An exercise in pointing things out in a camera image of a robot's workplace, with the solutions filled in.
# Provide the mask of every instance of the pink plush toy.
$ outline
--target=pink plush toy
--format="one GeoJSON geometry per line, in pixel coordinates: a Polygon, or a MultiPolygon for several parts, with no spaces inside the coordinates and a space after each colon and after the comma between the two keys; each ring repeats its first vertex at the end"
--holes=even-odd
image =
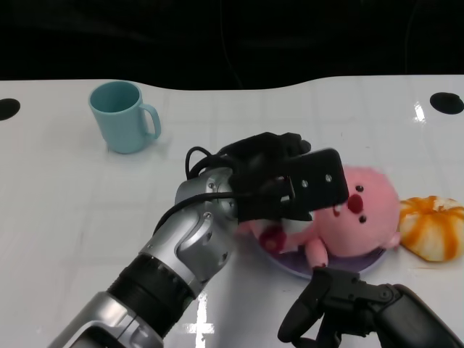
{"type": "Polygon", "coordinates": [[[337,257],[361,256],[374,249],[399,245],[399,198],[385,175],[367,167],[344,167],[349,198],[341,206],[315,212],[314,222],[288,234],[282,225],[261,228],[259,221],[241,224],[271,253],[304,245],[311,267],[328,264],[328,252],[337,257]]]}

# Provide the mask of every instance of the robotic hand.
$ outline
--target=robotic hand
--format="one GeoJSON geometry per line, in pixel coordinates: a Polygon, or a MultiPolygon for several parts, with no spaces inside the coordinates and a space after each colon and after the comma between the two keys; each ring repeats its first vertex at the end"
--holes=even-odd
{"type": "MultiPolygon", "coordinates": [[[[163,347],[162,339],[184,310],[227,263],[237,223],[310,220],[310,211],[347,200],[338,153],[333,149],[309,151],[310,145],[291,133],[264,133],[214,155],[202,148],[189,151],[187,181],[179,187],[175,206],[162,216],[153,237],[49,348],[163,347]],[[190,170],[193,151],[207,156],[190,170]]],[[[316,270],[283,322],[279,339],[296,347],[332,348],[338,346],[341,334],[364,336],[376,329],[384,348],[464,347],[411,291],[385,286],[378,295],[375,289],[359,281],[355,273],[316,270]],[[415,312],[390,310],[401,306],[415,312]],[[316,341],[301,339],[324,313],[316,341]],[[417,313],[414,321],[408,317],[411,313],[417,313]],[[428,335],[424,337],[434,337],[436,345],[427,345],[433,340],[421,341],[420,337],[408,341],[409,326],[428,335]]]]}
{"type": "Polygon", "coordinates": [[[342,334],[377,332],[382,348],[463,348],[463,343],[411,290],[374,286],[358,273],[315,268],[282,322],[278,338],[296,348],[337,348],[342,334]],[[316,340],[302,338],[324,315],[316,340]]]}

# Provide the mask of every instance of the white tabletop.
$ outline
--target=white tabletop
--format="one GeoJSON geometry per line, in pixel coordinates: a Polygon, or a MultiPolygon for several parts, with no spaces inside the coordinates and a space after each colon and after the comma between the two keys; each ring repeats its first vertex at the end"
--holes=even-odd
{"type": "MultiPolygon", "coordinates": [[[[313,149],[337,149],[344,163],[383,170],[403,199],[436,194],[464,204],[464,113],[429,103],[439,91],[463,95],[463,77],[327,78],[268,91],[139,84],[164,129],[132,155],[107,151],[88,108],[101,83],[0,82],[0,99],[21,103],[0,122],[0,347],[45,347],[107,289],[173,204],[195,145],[215,152],[263,131],[300,133],[313,149]]],[[[364,278],[409,286],[464,340],[462,260],[430,264],[400,249],[364,278]]],[[[240,240],[165,345],[288,347],[277,330],[306,284],[240,240]]],[[[373,334],[341,345],[379,346],[373,334]]]]}

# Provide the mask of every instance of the plush toy arm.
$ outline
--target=plush toy arm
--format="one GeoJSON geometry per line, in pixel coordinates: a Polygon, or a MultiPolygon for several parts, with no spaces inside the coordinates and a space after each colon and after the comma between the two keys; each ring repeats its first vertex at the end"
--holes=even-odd
{"type": "Polygon", "coordinates": [[[386,242],[384,245],[381,245],[383,249],[391,249],[391,248],[396,248],[399,246],[399,240],[401,239],[401,236],[398,231],[394,233],[392,238],[386,242]]]}
{"type": "Polygon", "coordinates": [[[311,239],[304,246],[310,267],[325,267],[328,264],[327,249],[320,238],[311,239]]]}

